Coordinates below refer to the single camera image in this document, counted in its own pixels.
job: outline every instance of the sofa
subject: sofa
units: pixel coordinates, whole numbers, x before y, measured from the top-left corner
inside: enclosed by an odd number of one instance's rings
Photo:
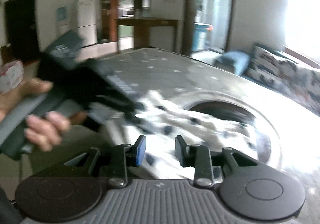
[[[251,54],[224,53],[215,67],[276,91],[320,115],[320,70],[270,47],[255,43]]]

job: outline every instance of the round black pad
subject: round black pad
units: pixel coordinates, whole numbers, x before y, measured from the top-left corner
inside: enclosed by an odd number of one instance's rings
[[[87,213],[101,195],[93,177],[29,177],[16,189],[15,200],[30,218],[53,223]]]
[[[276,170],[260,176],[256,171],[228,176],[219,188],[219,195],[233,212],[258,221],[278,221],[296,216],[305,201],[303,187]]]

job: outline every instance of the cardboard box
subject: cardboard box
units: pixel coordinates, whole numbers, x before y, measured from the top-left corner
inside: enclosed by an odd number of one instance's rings
[[[19,85],[23,79],[23,64],[20,60],[9,62],[0,67],[0,95]]]

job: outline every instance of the round hole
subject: round hole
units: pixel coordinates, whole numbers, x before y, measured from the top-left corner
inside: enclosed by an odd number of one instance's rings
[[[190,108],[190,110],[208,114],[222,120],[239,122],[243,128],[246,124],[254,126],[257,138],[258,159],[259,161],[266,163],[270,158],[270,137],[268,133],[264,133],[263,131],[264,129],[267,129],[264,126],[269,123],[264,118],[257,118],[254,114],[243,107],[223,101],[206,101],[198,103]]]

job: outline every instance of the ribbed gray surface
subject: ribbed gray surface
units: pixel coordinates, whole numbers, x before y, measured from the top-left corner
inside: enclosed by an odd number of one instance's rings
[[[38,224],[26,219],[22,224]],[[209,190],[187,180],[140,180],[110,190],[98,206],[64,224],[248,224],[230,214]],[[284,221],[297,224],[296,220]]]

